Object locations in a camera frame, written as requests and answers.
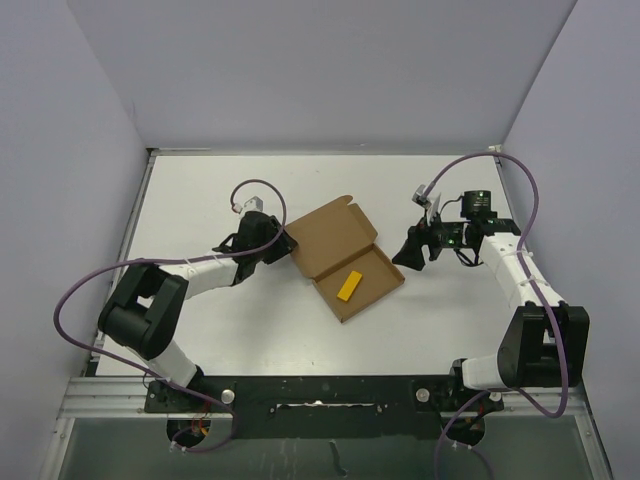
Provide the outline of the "brown cardboard box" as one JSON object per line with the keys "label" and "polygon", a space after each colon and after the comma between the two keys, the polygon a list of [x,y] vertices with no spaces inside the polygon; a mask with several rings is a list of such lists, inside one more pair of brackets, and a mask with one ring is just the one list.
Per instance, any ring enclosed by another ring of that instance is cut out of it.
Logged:
{"label": "brown cardboard box", "polygon": [[[298,242],[291,257],[338,321],[344,323],[405,282],[404,275],[376,244],[378,232],[350,195],[288,223]],[[336,295],[351,271],[363,277],[348,302]]]}

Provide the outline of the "yellow rectangular block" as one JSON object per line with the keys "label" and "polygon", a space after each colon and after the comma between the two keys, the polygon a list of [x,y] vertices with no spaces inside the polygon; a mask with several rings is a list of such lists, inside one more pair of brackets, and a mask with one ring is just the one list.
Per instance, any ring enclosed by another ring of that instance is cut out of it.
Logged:
{"label": "yellow rectangular block", "polygon": [[360,272],[355,270],[351,271],[339,289],[336,297],[343,302],[348,302],[361,282],[362,277],[363,275]]}

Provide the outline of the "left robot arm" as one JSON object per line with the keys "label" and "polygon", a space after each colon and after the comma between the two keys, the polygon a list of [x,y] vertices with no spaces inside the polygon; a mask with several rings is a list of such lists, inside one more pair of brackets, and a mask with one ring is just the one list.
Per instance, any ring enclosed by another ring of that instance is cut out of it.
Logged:
{"label": "left robot arm", "polygon": [[203,398],[203,386],[195,379],[201,371],[174,340],[184,302],[236,286],[253,275],[258,264],[272,264],[297,246],[276,217],[250,211],[241,217],[238,231],[201,262],[129,266],[103,307],[98,328],[171,382],[167,397],[172,404],[193,410]]}

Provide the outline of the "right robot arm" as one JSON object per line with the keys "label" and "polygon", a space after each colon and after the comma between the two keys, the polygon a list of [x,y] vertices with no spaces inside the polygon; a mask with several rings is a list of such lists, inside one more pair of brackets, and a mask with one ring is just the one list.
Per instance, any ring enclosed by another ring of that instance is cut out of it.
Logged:
{"label": "right robot arm", "polygon": [[424,214],[409,228],[393,264],[420,271],[451,249],[468,265],[487,267],[514,311],[495,354],[461,360],[460,374],[444,385],[446,400],[464,409],[481,390],[577,386],[590,327],[586,310],[554,291],[518,245],[516,223],[492,210],[489,191],[464,192],[460,220],[445,222],[439,197],[427,197],[425,190],[420,186],[413,195]]}

